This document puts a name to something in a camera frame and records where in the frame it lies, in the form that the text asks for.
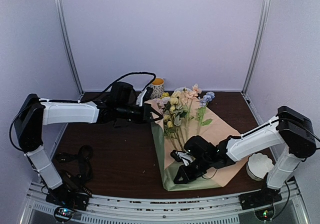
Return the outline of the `pale pink rose stem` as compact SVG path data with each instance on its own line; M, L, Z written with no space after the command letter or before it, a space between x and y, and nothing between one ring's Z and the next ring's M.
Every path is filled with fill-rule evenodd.
M161 111L165 109L165 105L170 101L170 97L163 97L155 99L157 106Z

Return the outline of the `yellow fake flower stem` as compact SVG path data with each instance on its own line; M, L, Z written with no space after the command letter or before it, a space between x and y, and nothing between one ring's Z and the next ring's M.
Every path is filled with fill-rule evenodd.
M169 97L170 94L168 92L163 92L162 93L162 96L161 96L161 99L165 98L165 97Z

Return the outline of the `cream fake flower bunch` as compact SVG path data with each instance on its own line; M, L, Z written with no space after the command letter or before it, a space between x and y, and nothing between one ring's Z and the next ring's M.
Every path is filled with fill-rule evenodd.
M163 116L163 128L164 135L174 149L183 151L184 150L184 134L183 125L185 124L186 110L184 110L184 105L182 104L181 91L174 91L170 95L169 102L165 105L165 109L162 111Z

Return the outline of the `pink fake flower stem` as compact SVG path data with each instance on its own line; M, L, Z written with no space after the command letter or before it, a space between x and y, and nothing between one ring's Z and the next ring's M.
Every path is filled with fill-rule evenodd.
M199 96L199 94L202 93L202 89L199 88L198 84L195 83L192 88L191 88L191 91L181 91L181 100L182 100L182 104L183 104L183 107L184 107L184 110L186 110L186 115L184 117L184 131L185 131L185 141L187 141L189 139L189 124L190 124L190 121L192 119L192 116L191 116L191 108L192 108L192 105L193 105L193 101L196 100Z

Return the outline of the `peach wrapping paper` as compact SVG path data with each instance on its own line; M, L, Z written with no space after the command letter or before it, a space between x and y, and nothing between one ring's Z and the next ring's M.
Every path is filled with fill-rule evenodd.
M216 115L213 111L209 109L206 110L204 118L210 118L212 119L212 122L211 124L203 126L201 128L200 136L202 136L206 141L212 143L213 145L217 145L220 141L226 139L230 135L240 135L240 133L237 130L233 129L218 115ZM153 123L159 124L161 128L164 130L164 123L162 120ZM214 168L210 168L209 170L214 169L218 173L218 176L215 178L215 180L217 180L218 184L220 184L221 187L224 187L235 177L235 175L241 170L241 168L247 163L247 161L248 157L245 157L241 161L236 162L234 165L224 167L218 170L215 170Z

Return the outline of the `blue fake flower stem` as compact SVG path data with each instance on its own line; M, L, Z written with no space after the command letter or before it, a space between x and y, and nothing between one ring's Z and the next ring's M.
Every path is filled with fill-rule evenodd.
M200 107L197 108L196 112L196 121L198 122L197 124L197 135L200 134L201 127L202 126L207 126L211 124L212 119L206 119L204 120L206 109L208 106L208 103L211 102L215 98L215 93L214 92L206 92L203 97L198 97L199 105Z

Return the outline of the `green wrapping paper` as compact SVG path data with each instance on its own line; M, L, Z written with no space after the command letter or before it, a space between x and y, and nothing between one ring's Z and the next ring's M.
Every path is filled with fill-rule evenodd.
M159 124L152 123L151 131L155 144L154 146L156 148L155 150L158 159L158 165L161 172L161 181L165 190L189 191L221 187L217 180L215 180L215 178L218 176L218 173L214 169L209 170L208 174L204 175L203 177L199 177L190 183L175 184L174 178L176 177L181 164L176 162L170 156L170 153L175 150L176 143L172 143L164 136L164 131Z

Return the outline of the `white round bowl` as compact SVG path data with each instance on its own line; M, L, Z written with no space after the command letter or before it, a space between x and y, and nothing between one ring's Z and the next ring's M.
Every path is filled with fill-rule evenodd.
M187 87L179 87L179 88L176 88L175 91L191 91L191 89Z

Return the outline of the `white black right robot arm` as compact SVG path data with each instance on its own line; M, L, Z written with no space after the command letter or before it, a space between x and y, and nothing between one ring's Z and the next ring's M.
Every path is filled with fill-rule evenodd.
M206 174L210 168L221 169L234 165L263 149L284 144L285 148L275 166L267 174L266 186L256 194L260 204L268 204L298 165L317 151L312 121L288 106L278 108L268 122L240 136L228 136L213 145L203 137L191 137L184 145L186 154L193 157L181 165L175 184L187 184Z

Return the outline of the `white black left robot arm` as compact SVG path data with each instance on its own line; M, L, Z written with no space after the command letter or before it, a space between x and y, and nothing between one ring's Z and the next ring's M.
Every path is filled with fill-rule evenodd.
M69 205L72 195L62 187L63 179L52 162L57 144L47 144L47 140L58 140L70 123L105 124L119 119L152 123L163 119L163 115L148 102L152 94L150 84L137 94L132 84L123 81L132 75L132 72L124 74L87 99L50 99L30 93L13 118L9 138L13 140L16 135L14 148L28 158L34 171L53 190L53 199L61 206Z

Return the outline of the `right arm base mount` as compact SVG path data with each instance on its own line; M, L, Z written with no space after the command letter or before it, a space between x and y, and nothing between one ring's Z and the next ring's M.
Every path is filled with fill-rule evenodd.
M239 200L242 210L254 209L256 218L267 222L274 217L274 203L281 201L282 196L280 189L272 189L263 185L260 190L241 194Z

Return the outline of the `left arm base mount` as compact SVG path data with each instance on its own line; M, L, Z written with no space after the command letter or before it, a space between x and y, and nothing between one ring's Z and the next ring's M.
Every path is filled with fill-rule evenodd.
M56 189L47 189L46 202L57 205L53 216L59 223L70 221L77 211L86 211L92 191L84 185L78 190L71 190L67 185L59 186Z

